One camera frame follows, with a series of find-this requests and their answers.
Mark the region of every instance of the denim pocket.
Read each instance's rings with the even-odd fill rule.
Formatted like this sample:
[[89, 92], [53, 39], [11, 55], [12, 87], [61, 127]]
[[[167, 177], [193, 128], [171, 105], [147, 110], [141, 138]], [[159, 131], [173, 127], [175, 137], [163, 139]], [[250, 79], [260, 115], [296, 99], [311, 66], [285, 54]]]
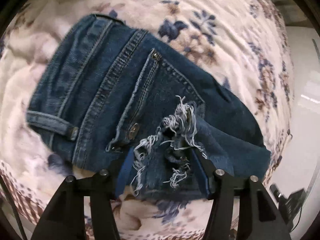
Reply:
[[152, 49], [118, 123], [116, 137], [106, 150], [131, 142], [135, 145], [154, 134], [161, 120], [175, 111], [179, 97], [185, 102], [194, 101], [197, 115], [204, 118], [205, 102], [193, 84]]

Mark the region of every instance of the floral bedsheet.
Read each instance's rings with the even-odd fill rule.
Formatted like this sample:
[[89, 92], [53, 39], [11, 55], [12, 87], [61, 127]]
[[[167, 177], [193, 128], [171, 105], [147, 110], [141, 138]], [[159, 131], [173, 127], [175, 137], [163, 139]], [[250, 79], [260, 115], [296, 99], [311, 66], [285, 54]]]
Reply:
[[[293, 100], [284, 21], [270, 0], [29, 0], [0, 40], [0, 173], [22, 215], [36, 224], [65, 176], [91, 175], [53, 155], [27, 127], [25, 111], [60, 41], [94, 12], [147, 29], [238, 96], [272, 153], [268, 183], [289, 141]], [[155, 240], [201, 239], [211, 204], [139, 201], [128, 187], [112, 206], [122, 239]], [[235, 209], [232, 227], [237, 215]]]

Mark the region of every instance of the white frayed thread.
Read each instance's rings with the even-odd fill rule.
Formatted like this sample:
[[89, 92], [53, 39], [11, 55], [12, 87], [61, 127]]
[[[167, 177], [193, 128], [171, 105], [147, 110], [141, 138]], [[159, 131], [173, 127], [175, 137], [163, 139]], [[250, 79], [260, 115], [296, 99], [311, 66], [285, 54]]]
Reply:
[[[188, 170], [190, 170], [189, 163], [185, 164], [185, 169], [186, 168]], [[173, 174], [172, 174], [170, 180], [164, 181], [163, 183], [169, 183], [170, 182], [170, 187], [177, 188], [179, 186], [179, 182], [184, 180], [187, 177], [187, 171], [182, 172], [182, 171], [179, 171], [179, 170], [174, 169], [174, 168], [172, 168], [172, 170], [173, 170]]]
[[[170, 129], [172, 132], [174, 132], [175, 136], [177, 135], [177, 132], [176, 132], [177, 129], [182, 130], [183, 134], [181, 136], [183, 136], [185, 138], [185, 141], [189, 146], [175, 148], [173, 145], [174, 141], [171, 141], [171, 140], [164, 141], [161, 144], [163, 144], [165, 142], [170, 142], [170, 146], [174, 150], [185, 150], [185, 149], [188, 149], [191, 147], [196, 147], [199, 149], [200, 152], [202, 152], [202, 156], [207, 159], [208, 157], [204, 153], [204, 150], [199, 145], [196, 145], [196, 143], [194, 141], [194, 137], [197, 133], [196, 118], [194, 116], [194, 108], [193, 108], [193, 106], [190, 106], [188, 104], [183, 104], [183, 100], [185, 99], [185, 97], [183, 97], [183, 98], [181, 98], [180, 96], [177, 96], [177, 97], [180, 99], [180, 103], [178, 104], [176, 110], [174, 111], [174, 114], [171, 114], [171, 115], [163, 118], [162, 127], [165, 129]], [[193, 131], [192, 131], [191, 136], [189, 136], [191, 138], [189, 140], [187, 138], [186, 134], [188, 132], [190, 132], [191, 129], [193, 129]], [[139, 145], [137, 147], [135, 147], [135, 149], [134, 149], [135, 161], [133, 162], [133, 167], [137, 170], [137, 175], [132, 180], [131, 185], [133, 184], [133, 182], [135, 180], [137, 180], [137, 186], [134, 190], [136, 195], [139, 194], [140, 189], [143, 187], [143, 184], [141, 182], [141, 174], [142, 174], [143, 170], [145, 169], [145, 165], [143, 165], [143, 160], [145, 159], [146, 154], [151, 153], [152, 146], [159, 139], [160, 130], [161, 130], [161, 127], [159, 126], [157, 128], [156, 135], [150, 135], [147, 138], [142, 139], [140, 141]], [[139, 152], [138, 150], [141, 147], [145, 148], [147, 152], [146, 153]], [[185, 170], [186, 170], [185, 172], [182, 172], [177, 169], [173, 169], [173, 174], [172, 174], [170, 180], [165, 181], [164, 183], [170, 182], [170, 186], [172, 188], [177, 188], [177, 186], [179, 185], [178, 183], [187, 177], [187, 171], [190, 170], [189, 163], [185, 164]]]

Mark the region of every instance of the silver screw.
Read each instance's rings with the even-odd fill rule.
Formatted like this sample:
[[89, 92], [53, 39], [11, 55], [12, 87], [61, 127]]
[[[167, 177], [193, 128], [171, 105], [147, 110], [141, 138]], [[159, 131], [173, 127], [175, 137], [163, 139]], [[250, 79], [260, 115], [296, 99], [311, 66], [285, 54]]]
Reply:
[[101, 171], [99, 171], [99, 174], [102, 175], [102, 176], [106, 176], [109, 174], [108, 170], [107, 169], [103, 169]]
[[216, 170], [217, 175], [222, 176], [224, 174], [224, 170], [222, 169], [217, 169]]
[[65, 178], [65, 181], [66, 181], [66, 182], [73, 182], [74, 180], [75, 180], [75, 177], [72, 176], [72, 175], [69, 175], [69, 176], [67, 176], [67, 177]]
[[250, 176], [250, 179], [251, 179], [253, 182], [257, 182], [257, 181], [259, 180], [258, 177], [257, 177], [257, 176], [254, 176], [254, 175]]

